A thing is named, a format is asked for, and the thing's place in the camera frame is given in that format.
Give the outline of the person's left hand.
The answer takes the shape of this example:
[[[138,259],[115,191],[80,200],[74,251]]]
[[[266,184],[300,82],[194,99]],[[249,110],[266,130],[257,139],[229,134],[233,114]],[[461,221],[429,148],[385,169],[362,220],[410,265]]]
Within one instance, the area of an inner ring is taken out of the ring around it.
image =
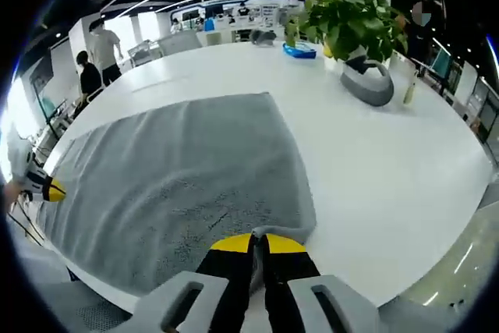
[[[23,192],[23,187],[16,181],[11,180],[2,187],[2,198],[4,212],[10,212],[12,204],[17,200]]]

